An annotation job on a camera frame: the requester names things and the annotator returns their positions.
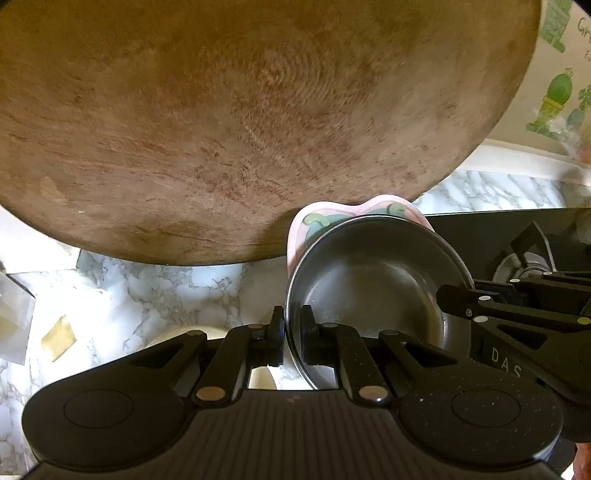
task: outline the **marble countertop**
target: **marble countertop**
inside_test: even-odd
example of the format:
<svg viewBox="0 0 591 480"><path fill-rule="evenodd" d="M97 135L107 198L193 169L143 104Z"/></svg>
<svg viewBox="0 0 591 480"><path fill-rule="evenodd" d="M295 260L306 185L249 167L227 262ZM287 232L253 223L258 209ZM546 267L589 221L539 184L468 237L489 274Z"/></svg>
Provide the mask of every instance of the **marble countertop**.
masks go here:
<svg viewBox="0 0 591 480"><path fill-rule="evenodd" d="M588 188L501 173L456 170L414 204L426 215L587 204ZM163 267L82 252L75 270L14 275L36 297L25 365L0 360L0 474L24 474L34 460L20 417L41 387L136 352L181 325L268 323L283 304L285 257L213 267ZM55 363L41 338L66 315L76 343ZM279 388L309 388L288 361L271 368Z"/></svg>

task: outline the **stainless steel pot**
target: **stainless steel pot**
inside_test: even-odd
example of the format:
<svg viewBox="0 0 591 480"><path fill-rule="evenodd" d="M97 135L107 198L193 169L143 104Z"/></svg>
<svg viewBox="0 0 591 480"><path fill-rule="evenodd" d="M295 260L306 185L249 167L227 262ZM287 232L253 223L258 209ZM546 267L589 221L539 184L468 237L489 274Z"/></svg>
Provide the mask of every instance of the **stainless steel pot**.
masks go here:
<svg viewBox="0 0 591 480"><path fill-rule="evenodd" d="M433 231L388 215L332 226L306 249L290 277L285 319L295 364L313 387L336 387L332 369L301 360L299 312L307 304L317 323L344 323L375 338L396 329L467 358L470 326L437 306L443 284L474 286L462 259Z"/></svg>

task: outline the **wooden cutting board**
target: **wooden cutting board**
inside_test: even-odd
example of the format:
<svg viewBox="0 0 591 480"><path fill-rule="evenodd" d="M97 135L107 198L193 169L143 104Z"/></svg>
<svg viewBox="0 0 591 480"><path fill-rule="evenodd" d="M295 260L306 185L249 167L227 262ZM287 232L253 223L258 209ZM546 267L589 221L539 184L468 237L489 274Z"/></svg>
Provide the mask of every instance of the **wooden cutting board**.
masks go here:
<svg viewBox="0 0 591 480"><path fill-rule="evenodd" d="M539 0L11 0L0 203L128 260L284 254L304 205L414 199L457 167L519 86L539 14Z"/></svg>

